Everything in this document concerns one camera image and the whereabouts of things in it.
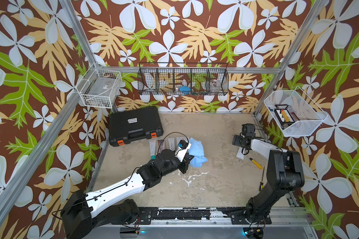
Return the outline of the silver purple toothpaste tube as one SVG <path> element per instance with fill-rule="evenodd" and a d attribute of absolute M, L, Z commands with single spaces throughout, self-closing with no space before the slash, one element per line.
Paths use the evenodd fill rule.
<path fill-rule="evenodd" d="M 166 149 L 166 143 L 164 139 L 158 140 L 158 153 L 161 153 L 164 149 Z"/>

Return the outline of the white tube black cap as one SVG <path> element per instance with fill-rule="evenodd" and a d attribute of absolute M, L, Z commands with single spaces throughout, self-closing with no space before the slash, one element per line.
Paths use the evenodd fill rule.
<path fill-rule="evenodd" d="M 176 150 L 176 141 L 174 138 L 168 138 L 168 146 L 170 150 L 172 151 Z"/>

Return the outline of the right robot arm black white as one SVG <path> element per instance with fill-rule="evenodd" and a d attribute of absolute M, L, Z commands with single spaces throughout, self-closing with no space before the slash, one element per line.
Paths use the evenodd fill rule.
<path fill-rule="evenodd" d="M 232 144 L 239 146 L 243 155 L 255 151 L 267 158 L 267 182 L 246 204 L 244 217 L 247 222 L 257 223 L 264 220 L 280 198 L 304 186 L 305 177 L 300 153 L 283 149 L 257 137 L 255 125 L 243 124 L 241 133 L 234 135 Z"/>

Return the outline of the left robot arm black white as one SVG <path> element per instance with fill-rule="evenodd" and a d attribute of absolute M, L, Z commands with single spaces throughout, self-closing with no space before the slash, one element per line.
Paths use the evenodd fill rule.
<path fill-rule="evenodd" d="M 88 193 L 74 192 L 60 210 L 66 238 L 82 239 L 106 224 L 134 223 L 140 210 L 129 197 L 156 186 L 176 170 L 186 173 L 193 158 L 186 149 L 179 152 L 165 149 L 118 183 Z"/>

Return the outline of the blue microfiber cloth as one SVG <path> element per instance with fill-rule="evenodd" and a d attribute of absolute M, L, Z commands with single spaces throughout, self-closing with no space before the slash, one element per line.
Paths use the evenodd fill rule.
<path fill-rule="evenodd" d="M 193 156 L 190 166 L 193 168 L 200 168 L 204 163 L 208 162 L 208 159 L 205 157 L 202 142 L 194 138 L 190 138 L 189 143 L 191 146 L 188 153 Z"/>

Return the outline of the white tube pink cap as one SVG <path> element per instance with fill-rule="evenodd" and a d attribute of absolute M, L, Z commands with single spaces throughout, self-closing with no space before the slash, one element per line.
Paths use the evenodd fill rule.
<path fill-rule="evenodd" d="M 238 159 L 241 159 L 241 160 L 244 159 L 245 155 L 243 154 L 243 148 L 242 148 L 242 147 L 240 147 L 240 148 L 238 149 L 238 152 L 237 152 L 236 157 L 237 157 Z"/>

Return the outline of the white tube teal cap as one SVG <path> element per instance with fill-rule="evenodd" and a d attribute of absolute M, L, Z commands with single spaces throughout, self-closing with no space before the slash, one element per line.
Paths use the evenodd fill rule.
<path fill-rule="evenodd" d="M 156 146 L 157 146 L 157 142 L 155 140 L 150 140 L 149 141 L 149 149 L 150 149 L 150 156 L 151 156 L 151 160 L 156 159 Z"/>

